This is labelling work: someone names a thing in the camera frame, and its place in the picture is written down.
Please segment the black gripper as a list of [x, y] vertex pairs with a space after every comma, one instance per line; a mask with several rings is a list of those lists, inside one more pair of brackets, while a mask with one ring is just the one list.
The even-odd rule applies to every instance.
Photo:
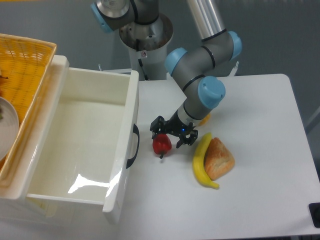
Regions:
[[151, 138], [154, 139], [159, 134], [171, 134], [179, 137], [179, 141], [176, 143], [176, 148], [180, 148], [182, 145], [192, 146], [198, 138], [198, 130], [194, 130], [195, 126], [192, 122], [187, 124], [183, 123], [178, 114], [174, 113], [168, 120], [162, 116], [158, 116], [150, 124], [149, 130], [152, 132]]

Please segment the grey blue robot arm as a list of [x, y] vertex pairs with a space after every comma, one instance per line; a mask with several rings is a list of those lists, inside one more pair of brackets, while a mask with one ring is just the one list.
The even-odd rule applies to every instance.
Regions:
[[224, 84], [208, 71], [242, 51], [241, 39], [227, 31], [215, 1], [189, 0], [187, 5], [202, 44], [193, 51], [180, 47], [171, 52], [167, 46], [173, 38], [173, 24], [160, 13], [157, 0], [96, 0], [90, 6], [105, 33], [118, 31], [140, 80], [170, 75], [184, 93], [185, 101], [169, 120], [158, 116], [150, 125], [154, 137], [178, 137], [178, 147], [196, 141], [196, 126], [226, 94]]

